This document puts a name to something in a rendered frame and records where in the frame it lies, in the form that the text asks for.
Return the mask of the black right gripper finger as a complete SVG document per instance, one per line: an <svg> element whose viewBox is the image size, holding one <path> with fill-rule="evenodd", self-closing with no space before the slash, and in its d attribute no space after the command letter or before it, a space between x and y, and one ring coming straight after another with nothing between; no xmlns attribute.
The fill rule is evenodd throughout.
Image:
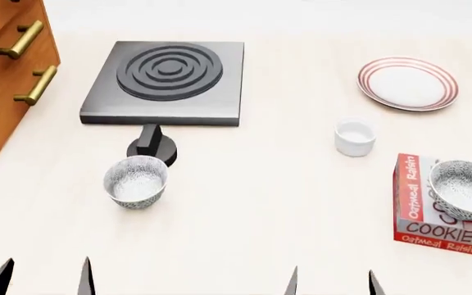
<svg viewBox="0 0 472 295"><path fill-rule="evenodd" d="M285 289L284 295L297 295L297 277L298 277L298 267L296 266L294 267L293 273Z"/></svg>
<svg viewBox="0 0 472 295"><path fill-rule="evenodd" d="M369 290L370 295L386 295L372 270L369 271Z"/></svg>

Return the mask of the oatmeal raisin cookies box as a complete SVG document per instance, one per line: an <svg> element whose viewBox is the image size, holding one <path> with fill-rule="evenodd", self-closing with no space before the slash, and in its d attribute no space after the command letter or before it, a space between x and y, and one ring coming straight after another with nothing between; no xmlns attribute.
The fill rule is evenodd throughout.
<svg viewBox="0 0 472 295"><path fill-rule="evenodd" d="M429 172L439 159L398 154L393 171L393 238L472 255L472 221L448 215L433 199Z"/></svg>

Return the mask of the black patterned bowl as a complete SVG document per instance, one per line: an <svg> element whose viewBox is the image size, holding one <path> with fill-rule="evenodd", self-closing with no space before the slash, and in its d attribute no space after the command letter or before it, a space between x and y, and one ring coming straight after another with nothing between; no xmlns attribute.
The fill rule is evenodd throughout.
<svg viewBox="0 0 472 295"><path fill-rule="evenodd" d="M472 221L472 161L441 161L429 173L434 201L451 217Z"/></svg>
<svg viewBox="0 0 472 295"><path fill-rule="evenodd" d="M156 157L127 157L111 166L103 187L118 206L141 210L152 206L165 192L168 168Z"/></svg>

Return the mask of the red striped white plate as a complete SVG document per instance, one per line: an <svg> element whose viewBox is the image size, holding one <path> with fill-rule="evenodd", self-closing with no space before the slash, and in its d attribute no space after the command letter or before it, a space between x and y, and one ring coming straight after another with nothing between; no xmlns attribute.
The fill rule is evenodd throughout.
<svg viewBox="0 0 472 295"><path fill-rule="evenodd" d="M368 98L403 111L427 112L452 105L459 86L440 66L411 57L384 57L361 67L356 84Z"/></svg>

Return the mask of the grey stove burner plate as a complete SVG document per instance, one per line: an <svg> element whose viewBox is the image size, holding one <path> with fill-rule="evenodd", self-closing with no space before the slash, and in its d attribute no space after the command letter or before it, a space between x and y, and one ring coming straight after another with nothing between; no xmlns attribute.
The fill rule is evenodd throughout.
<svg viewBox="0 0 472 295"><path fill-rule="evenodd" d="M79 110L86 125L239 125L242 42L118 41Z"/></svg>

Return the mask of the white ramekin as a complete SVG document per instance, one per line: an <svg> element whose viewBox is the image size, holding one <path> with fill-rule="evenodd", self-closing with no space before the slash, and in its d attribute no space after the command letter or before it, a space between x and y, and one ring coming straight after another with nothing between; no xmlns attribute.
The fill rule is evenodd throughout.
<svg viewBox="0 0 472 295"><path fill-rule="evenodd" d="M334 128L334 146L347 157L366 157L372 151L376 136L370 124L356 117L339 120Z"/></svg>

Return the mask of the black stove knob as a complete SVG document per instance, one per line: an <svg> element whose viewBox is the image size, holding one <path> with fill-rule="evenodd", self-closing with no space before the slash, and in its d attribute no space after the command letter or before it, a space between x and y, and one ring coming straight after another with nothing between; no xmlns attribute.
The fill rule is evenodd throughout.
<svg viewBox="0 0 472 295"><path fill-rule="evenodd" d="M178 156L178 149L170 137L165 136L159 125L144 125L141 134L127 148L127 157L148 156L172 166Z"/></svg>

